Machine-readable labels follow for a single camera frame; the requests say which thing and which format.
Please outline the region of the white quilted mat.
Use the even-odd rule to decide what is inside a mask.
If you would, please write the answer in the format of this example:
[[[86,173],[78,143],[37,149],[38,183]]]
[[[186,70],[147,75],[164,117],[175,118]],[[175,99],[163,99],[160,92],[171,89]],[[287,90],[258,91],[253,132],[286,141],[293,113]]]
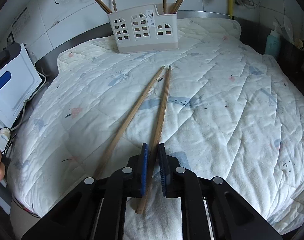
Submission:
[[[304,96],[277,61],[240,41],[228,19],[178,21],[177,50],[119,54],[97,38],[62,52],[58,75],[17,132],[7,179],[45,215],[100,158],[156,73],[103,173],[150,142],[169,66],[161,142],[197,176],[222,177],[280,234],[304,222]]]

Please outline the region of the beige plastic utensil holder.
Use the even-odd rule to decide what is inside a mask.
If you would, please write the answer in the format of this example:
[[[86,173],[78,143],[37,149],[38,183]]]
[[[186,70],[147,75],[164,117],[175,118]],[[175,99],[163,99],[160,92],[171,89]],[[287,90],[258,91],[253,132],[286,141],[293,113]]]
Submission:
[[[120,54],[179,48],[177,14],[161,14],[156,4],[108,14]]]

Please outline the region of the white appliance box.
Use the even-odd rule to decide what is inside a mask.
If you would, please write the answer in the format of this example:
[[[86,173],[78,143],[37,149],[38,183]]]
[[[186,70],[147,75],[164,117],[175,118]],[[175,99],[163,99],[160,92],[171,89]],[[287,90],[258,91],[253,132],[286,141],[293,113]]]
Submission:
[[[11,128],[28,100],[42,84],[23,44],[0,52],[0,128]]]

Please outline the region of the teal soap bottle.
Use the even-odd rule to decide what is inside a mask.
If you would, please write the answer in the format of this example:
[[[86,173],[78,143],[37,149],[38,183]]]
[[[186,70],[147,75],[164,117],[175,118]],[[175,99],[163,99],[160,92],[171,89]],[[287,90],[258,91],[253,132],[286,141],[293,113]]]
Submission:
[[[281,45],[281,35],[276,30],[271,30],[266,39],[265,54],[277,58]]]

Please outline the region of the wooden chopstick in holder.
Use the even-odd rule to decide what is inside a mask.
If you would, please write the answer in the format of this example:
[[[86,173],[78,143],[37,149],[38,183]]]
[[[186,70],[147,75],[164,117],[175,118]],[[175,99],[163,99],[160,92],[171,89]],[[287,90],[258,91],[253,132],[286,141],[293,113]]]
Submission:
[[[113,5],[114,12],[116,12],[117,11],[116,0],[112,0],[112,5]]]
[[[107,14],[111,14],[112,10],[102,1],[94,0]]]

